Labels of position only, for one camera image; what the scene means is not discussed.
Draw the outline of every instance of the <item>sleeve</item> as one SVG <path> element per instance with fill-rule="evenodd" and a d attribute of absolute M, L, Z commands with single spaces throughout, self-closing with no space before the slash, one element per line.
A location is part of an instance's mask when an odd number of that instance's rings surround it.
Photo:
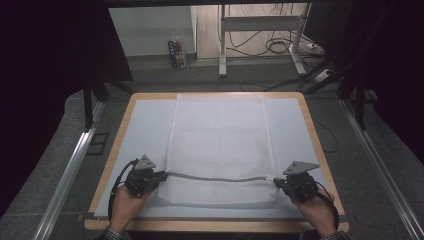
<path fill-rule="evenodd" d="M 320 240 L 349 240 L 349 237 L 345 232 L 340 231 L 326 238 L 321 238 Z"/>
<path fill-rule="evenodd" d="M 121 234 L 114 231 L 112 228 L 107 227 L 103 231 L 103 234 L 99 238 L 96 238 L 94 240 L 123 240 L 123 238 L 122 238 Z"/>

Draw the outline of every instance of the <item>metal bracket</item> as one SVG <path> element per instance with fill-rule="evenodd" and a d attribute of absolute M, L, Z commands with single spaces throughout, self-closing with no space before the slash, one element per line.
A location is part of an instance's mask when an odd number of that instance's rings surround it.
<path fill-rule="evenodd" d="M 319 164 L 293 161 L 293 163 L 283 172 L 283 174 L 297 175 L 315 168 L 319 168 Z"/>
<path fill-rule="evenodd" d="M 150 158 L 148 158 L 146 154 L 144 154 L 141 157 L 141 159 L 138 161 L 138 163 L 134 166 L 134 169 L 143 170 L 143 169 L 151 169 L 155 167 L 156 167 L 156 164 L 154 164 L 152 160 L 150 160 Z"/>

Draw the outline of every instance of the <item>hand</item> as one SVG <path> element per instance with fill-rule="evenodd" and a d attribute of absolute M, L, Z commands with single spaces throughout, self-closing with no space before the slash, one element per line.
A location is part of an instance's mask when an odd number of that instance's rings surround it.
<path fill-rule="evenodd" d="M 318 192 L 327 197 L 327 193 L 323 189 L 319 188 Z M 330 197 L 334 201 L 334 195 L 330 193 Z M 291 201 L 322 238 L 337 232 L 334 227 L 333 213 L 322 199 L 314 197 L 311 200 L 300 203 L 296 199 L 291 198 Z"/>
<path fill-rule="evenodd" d="M 129 192 L 127 186 L 120 186 L 116 191 L 115 201 L 112 207 L 110 228 L 122 234 L 128 223 L 141 211 L 146 199 L 151 194 L 152 192 L 147 192 L 139 197 L 134 197 Z"/>

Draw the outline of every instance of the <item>wall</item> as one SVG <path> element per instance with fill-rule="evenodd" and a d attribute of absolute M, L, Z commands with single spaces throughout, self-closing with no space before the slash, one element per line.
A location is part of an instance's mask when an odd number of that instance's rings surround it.
<path fill-rule="evenodd" d="M 167 42 L 178 35 L 187 53 L 195 48 L 194 7 L 109 9 L 126 56 L 169 54 Z"/>

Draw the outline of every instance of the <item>black curtain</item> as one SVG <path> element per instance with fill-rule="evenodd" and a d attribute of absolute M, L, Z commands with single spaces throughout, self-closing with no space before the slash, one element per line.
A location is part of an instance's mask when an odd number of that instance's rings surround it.
<path fill-rule="evenodd" d="M 1 5 L 3 215 L 48 146 L 67 97 L 81 90 L 87 79 L 131 81 L 132 76 L 104 4 Z"/>
<path fill-rule="evenodd" d="M 397 2 L 371 47 L 363 76 L 378 96 L 375 111 L 424 163 L 424 5 Z"/>

